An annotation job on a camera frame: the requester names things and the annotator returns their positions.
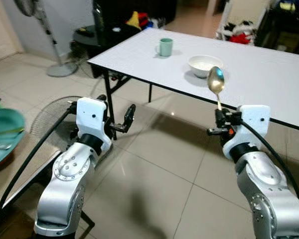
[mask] cable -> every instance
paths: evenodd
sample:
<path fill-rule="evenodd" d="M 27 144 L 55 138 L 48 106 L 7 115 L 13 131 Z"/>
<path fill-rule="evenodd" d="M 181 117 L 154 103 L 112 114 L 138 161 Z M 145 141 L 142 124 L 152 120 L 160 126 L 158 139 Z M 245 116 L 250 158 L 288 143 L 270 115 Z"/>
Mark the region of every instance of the cable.
<path fill-rule="evenodd" d="M 284 172 L 286 173 L 287 177 L 290 179 L 291 184 L 293 185 L 293 188 L 296 192 L 297 198 L 299 199 L 299 187 L 288 169 L 288 167 L 285 165 L 283 160 L 280 158 L 280 156 L 276 153 L 276 151 L 270 146 L 270 144 L 260 135 L 258 134 L 249 124 L 241 120 L 241 124 L 246 127 L 251 133 L 253 133 L 260 141 L 263 143 L 263 145 L 270 151 L 270 153 L 277 159 L 281 167 L 283 168 Z"/>
<path fill-rule="evenodd" d="M 43 145 L 43 143 L 46 141 L 46 139 L 50 136 L 50 134 L 52 134 L 52 132 L 59 126 L 59 124 L 72 112 L 71 107 L 67 109 L 67 111 L 57 120 L 57 122 L 54 123 L 54 125 L 45 133 L 45 135 L 42 137 L 42 139 L 40 139 L 40 141 L 38 142 L 38 144 L 33 148 L 33 150 L 31 151 L 31 153 L 29 154 L 29 156 L 26 158 L 26 160 L 23 162 L 23 164 L 21 165 L 21 167 L 19 168 L 19 170 L 17 171 L 17 173 L 15 174 L 15 176 L 13 177 L 13 179 L 11 180 L 11 182 L 9 183 L 8 187 L 6 188 L 3 196 L 0 199 L 0 213 L 2 211 L 2 207 L 6 201 L 6 198 L 8 197 L 10 191 L 12 190 L 13 186 L 15 185 L 15 183 L 17 182 L 17 180 L 19 179 L 20 175 L 22 174 L 22 172 L 24 171 L 24 169 L 26 168 L 26 166 L 29 164 L 30 160 L 32 159 L 32 157 L 36 154 L 36 152 L 39 150 L 39 148 Z"/>

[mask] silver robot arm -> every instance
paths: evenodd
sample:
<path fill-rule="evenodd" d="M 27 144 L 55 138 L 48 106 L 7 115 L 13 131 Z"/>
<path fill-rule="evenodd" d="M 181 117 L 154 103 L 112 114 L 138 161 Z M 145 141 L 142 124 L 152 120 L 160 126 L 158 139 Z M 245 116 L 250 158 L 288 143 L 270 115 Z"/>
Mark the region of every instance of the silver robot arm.
<path fill-rule="evenodd" d="M 217 128 L 207 132 L 221 136 L 224 155 L 236 163 L 238 187 L 252 210 L 255 236 L 299 239 L 299 199 L 290 192 L 284 173 L 260 151 L 261 142 L 240 125 L 241 120 L 263 137 L 270 108 L 241 106 L 236 113 L 216 110 Z"/>
<path fill-rule="evenodd" d="M 37 235 L 74 238 L 84 204 L 87 176 L 94 172 L 100 155 L 110 150 L 113 132 L 127 132 L 133 122 L 135 105 L 128 109 L 123 124 L 110 123 L 105 99 L 101 96 L 98 100 L 78 100 L 79 140 L 53 164 L 51 181 L 37 208 L 34 224 Z"/>

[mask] spoon handle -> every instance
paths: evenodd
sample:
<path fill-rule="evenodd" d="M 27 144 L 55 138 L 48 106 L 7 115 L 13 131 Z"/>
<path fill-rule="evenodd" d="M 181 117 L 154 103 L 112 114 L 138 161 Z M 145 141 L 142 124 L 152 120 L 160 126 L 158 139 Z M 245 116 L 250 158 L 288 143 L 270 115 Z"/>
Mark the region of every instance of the spoon handle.
<path fill-rule="evenodd" d="M 221 111 L 221 103 L 220 103 L 219 95 L 217 94 L 216 96 L 217 96 L 218 109 Z"/>

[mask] fan stand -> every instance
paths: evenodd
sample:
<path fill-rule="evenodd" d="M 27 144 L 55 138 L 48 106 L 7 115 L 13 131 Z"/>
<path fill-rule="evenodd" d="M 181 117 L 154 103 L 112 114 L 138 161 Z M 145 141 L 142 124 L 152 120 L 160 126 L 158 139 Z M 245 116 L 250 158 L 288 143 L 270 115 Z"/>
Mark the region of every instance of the fan stand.
<path fill-rule="evenodd" d="M 52 77 L 70 76 L 78 70 L 78 66 L 73 62 L 67 62 L 62 65 L 56 64 L 48 67 L 46 74 Z"/>
<path fill-rule="evenodd" d="M 39 20 L 43 30 L 45 31 L 49 40 L 51 41 L 51 45 L 53 47 L 53 51 L 57 60 L 57 64 L 50 66 L 46 70 L 46 74 L 51 77 L 66 77 L 72 75 L 78 70 L 78 66 L 73 62 L 66 62 L 66 63 L 62 62 L 59 52 L 56 48 L 57 42 L 53 36 L 49 21 L 47 19 L 44 10 L 43 3 L 40 0 L 36 0 L 36 2 L 37 2 L 36 10 L 38 14 L 37 19 Z"/>

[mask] silver spoon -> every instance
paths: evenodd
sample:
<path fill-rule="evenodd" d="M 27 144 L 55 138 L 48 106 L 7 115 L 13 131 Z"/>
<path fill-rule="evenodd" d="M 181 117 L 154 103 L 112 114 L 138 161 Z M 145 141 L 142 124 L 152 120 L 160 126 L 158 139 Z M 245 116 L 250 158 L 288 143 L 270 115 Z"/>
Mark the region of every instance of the silver spoon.
<path fill-rule="evenodd" d="M 221 103 L 218 94 L 225 87 L 225 79 L 224 79 L 224 74 L 219 67 L 214 66 L 213 68 L 210 69 L 207 76 L 207 83 L 208 83 L 208 88 L 217 96 L 218 109 L 221 111 Z"/>

